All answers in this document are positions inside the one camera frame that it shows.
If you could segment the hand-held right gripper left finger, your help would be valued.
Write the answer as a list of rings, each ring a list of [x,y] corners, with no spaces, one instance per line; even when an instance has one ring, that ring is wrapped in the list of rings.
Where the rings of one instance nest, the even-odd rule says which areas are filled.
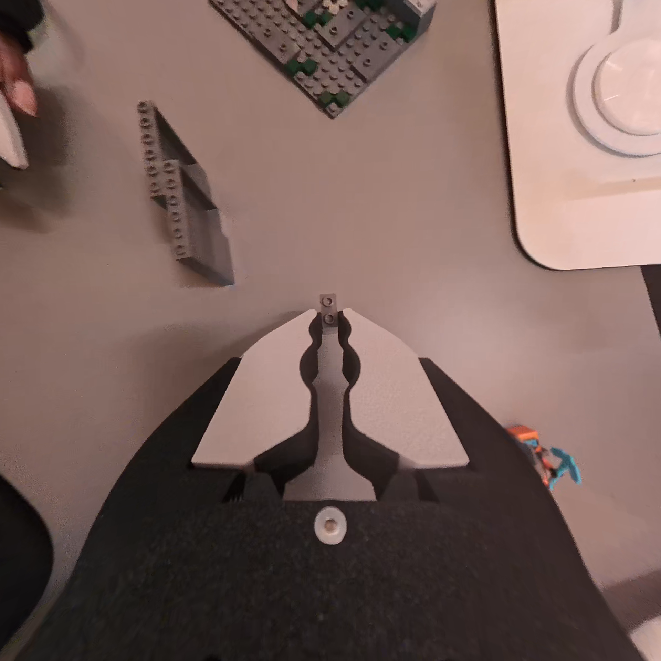
[[[245,351],[192,465],[269,475],[283,496],[317,458],[318,350],[319,313],[310,309]]]

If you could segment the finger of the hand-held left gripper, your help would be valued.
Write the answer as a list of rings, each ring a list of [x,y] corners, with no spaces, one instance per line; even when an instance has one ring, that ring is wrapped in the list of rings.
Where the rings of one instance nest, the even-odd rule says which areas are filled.
[[[21,130],[3,93],[1,93],[1,159],[13,169],[29,168]]]

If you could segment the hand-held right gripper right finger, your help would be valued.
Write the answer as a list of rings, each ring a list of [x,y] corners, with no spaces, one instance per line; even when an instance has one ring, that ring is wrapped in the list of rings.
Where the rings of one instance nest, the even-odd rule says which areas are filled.
[[[418,355],[352,309],[341,311],[342,444],[349,467],[381,499],[393,476],[469,464]]]

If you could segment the tall dark grey brick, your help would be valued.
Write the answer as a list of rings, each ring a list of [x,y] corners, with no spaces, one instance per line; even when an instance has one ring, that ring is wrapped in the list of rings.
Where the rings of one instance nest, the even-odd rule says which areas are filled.
[[[319,295],[319,313],[322,323],[322,348],[330,352],[338,344],[338,307],[335,293]]]

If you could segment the grey desk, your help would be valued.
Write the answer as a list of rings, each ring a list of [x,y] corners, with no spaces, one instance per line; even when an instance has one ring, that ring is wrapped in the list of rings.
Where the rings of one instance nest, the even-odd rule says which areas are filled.
[[[229,358],[335,293],[500,424],[571,452],[556,499],[593,579],[660,583],[660,337],[640,268],[557,272],[511,230],[493,9],[444,1],[336,120],[207,1],[46,1],[39,118],[1,165],[1,474],[70,577],[137,448]],[[233,259],[179,263],[147,187],[137,103],[205,170]]]

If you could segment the person's left hand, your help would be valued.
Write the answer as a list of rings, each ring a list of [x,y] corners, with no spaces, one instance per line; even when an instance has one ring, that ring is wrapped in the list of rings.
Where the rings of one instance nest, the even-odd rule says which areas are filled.
[[[1,90],[12,110],[38,116],[38,102],[25,51],[12,36],[1,33]]]

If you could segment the orange teal brick figure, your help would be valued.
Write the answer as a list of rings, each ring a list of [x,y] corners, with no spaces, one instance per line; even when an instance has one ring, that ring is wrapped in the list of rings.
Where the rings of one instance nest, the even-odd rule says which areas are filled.
[[[550,492],[555,490],[558,482],[565,476],[576,485],[583,483],[575,458],[561,448],[545,447],[538,431],[522,424],[508,426],[506,431],[528,457]]]

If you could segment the grey brick baseplate build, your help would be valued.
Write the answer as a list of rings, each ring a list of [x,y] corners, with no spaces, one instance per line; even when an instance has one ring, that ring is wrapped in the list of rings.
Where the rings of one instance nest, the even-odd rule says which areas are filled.
[[[437,1],[209,1],[328,117],[429,28]]]

